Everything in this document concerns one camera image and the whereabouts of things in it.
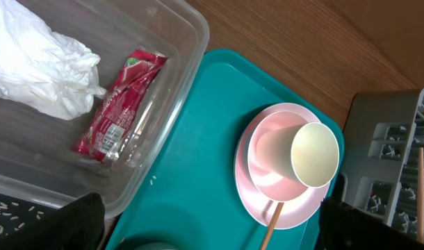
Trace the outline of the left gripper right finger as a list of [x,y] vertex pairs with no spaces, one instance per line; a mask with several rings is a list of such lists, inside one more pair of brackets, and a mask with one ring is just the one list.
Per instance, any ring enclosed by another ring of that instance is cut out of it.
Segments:
[[332,197],[320,205],[317,249],[424,250],[424,244]]

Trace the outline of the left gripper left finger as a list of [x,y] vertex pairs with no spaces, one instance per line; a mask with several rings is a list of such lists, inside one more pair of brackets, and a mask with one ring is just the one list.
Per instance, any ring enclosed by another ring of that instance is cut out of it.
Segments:
[[62,208],[0,194],[0,250],[97,249],[105,207],[93,192]]

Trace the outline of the wooden chopstick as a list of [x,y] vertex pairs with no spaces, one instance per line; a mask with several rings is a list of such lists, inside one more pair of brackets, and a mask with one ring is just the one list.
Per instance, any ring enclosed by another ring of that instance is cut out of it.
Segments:
[[271,218],[270,223],[268,225],[268,229],[266,231],[266,234],[263,238],[263,241],[261,243],[259,250],[266,250],[267,249],[267,246],[268,246],[269,241],[271,239],[272,233],[275,229],[276,223],[277,223],[279,216],[282,212],[283,206],[284,206],[284,203],[278,203],[277,204],[277,207],[275,208],[275,212],[272,215],[272,218]]
[[417,241],[424,244],[424,148],[418,150]]

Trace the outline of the pale green paper cup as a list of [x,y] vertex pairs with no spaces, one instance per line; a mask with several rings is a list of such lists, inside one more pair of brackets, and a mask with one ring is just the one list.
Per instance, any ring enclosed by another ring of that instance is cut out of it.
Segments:
[[321,188],[333,179],[340,153],[333,132],[320,122],[310,122],[263,134],[255,155],[265,170],[308,188]]

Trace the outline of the red snack wrapper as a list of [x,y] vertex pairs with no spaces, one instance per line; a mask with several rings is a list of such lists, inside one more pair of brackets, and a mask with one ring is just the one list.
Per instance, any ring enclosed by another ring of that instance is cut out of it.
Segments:
[[107,90],[75,152],[103,161],[129,132],[149,86],[167,58],[136,49],[127,58],[115,82]]

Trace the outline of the white napkin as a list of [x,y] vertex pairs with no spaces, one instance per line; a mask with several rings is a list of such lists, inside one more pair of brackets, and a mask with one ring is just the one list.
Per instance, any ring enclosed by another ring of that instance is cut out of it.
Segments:
[[22,4],[0,0],[0,99],[74,119],[106,93],[99,84],[99,61],[83,43],[53,32]]

